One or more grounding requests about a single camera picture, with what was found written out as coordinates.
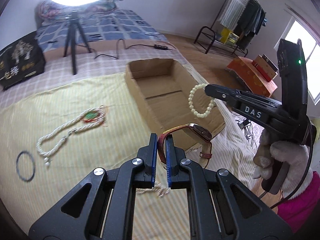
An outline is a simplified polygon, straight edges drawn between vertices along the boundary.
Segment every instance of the glove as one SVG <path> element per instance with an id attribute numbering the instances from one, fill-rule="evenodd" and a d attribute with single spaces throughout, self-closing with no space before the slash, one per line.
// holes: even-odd
<path id="1" fill-rule="evenodd" d="M 287 177 L 281 186 L 282 196 L 285 198 L 299 184 L 307 166 L 309 152 L 306 146 L 297 145 L 288 141 L 277 141 L 272 143 L 270 138 L 271 136 L 269 132 L 267 130 L 263 130 L 260 137 L 261 146 L 268 147 L 268 145 L 271 145 L 269 148 L 271 157 L 280 162 L 287 162 L 290 165 Z M 255 169 L 253 178 L 258 179 L 262 177 L 263 179 L 270 179 L 272 175 L 272 166 L 270 166 L 271 164 L 272 160 L 262 157 L 260 166 L 263 167 L 258 166 Z M 290 199 L 293 199 L 303 193 L 311 183 L 312 178 L 313 172 L 311 169 L 309 169 L 303 184 Z"/>

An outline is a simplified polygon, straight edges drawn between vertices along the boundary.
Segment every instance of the black bag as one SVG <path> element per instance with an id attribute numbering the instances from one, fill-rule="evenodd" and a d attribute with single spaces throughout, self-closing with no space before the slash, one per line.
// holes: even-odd
<path id="1" fill-rule="evenodd" d="M 44 72 L 45 59 L 36 32 L 18 39 L 0 51 L 0 85 L 4 90 Z"/>

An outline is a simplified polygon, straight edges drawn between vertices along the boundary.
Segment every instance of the watch face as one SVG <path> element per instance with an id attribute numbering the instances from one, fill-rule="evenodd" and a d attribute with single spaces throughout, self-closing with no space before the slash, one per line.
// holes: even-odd
<path id="1" fill-rule="evenodd" d="M 206 141 L 211 141 L 212 140 L 212 134 L 204 127 L 195 124 L 195 123 L 190 123 L 189 127 L 200 137 L 202 137 Z"/>

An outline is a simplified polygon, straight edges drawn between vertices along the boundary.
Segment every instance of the screw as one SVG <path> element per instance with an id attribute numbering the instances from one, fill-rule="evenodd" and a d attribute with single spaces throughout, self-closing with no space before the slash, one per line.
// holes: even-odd
<path id="1" fill-rule="evenodd" d="M 181 164 L 183 164 L 183 165 L 189 165 L 189 164 L 191 163 L 191 160 L 189 160 L 189 159 L 182 159 L 180 162 L 181 162 Z"/>
<path id="2" fill-rule="evenodd" d="M 134 165 L 140 165 L 142 163 L 142 159 L 139 159 L 139 158 L 135 158 L 132 160 L 132 163 Z"/>
<path id="3" fill-rule="evenodd" d="M 229 175 L 229 171 L 227 171 L 226 169 L 221 169 L 219 170 L 219 174 L 225 177 Z"/>
<path id="4" fill-rule="evenodd" d="M 104 170 L 103 168 L 96 168 L 94 171 L 93 171 L 93 174 L 96 175 L 96 176 L 100 176 L 104 173 Z"/>

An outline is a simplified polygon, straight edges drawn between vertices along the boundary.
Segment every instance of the wristwatch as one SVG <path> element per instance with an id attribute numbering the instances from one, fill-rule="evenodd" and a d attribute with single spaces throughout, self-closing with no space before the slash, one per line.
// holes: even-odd
<path id="1" fill-rule="evenodd" d="M 164 154 L 164 141 L 169 134 L 172 134 L 178 130 L 183 130 L 187 135 L 193 138 L 196 142 L 202 145 L 202 151 L 200 152 L 200 160 L 199 164 L 206 168 L 208 163 L 212 157 L 211 149 L 212 149 L 212 134 L 204 127 L 195 124 L 188 123 L 185 125 L 180 125 L 170 130 L 165 131 L 162 135 L 160 135 L 158 139 L 158 154 L 162 163 L 166 164 L 166 158 Z"/>

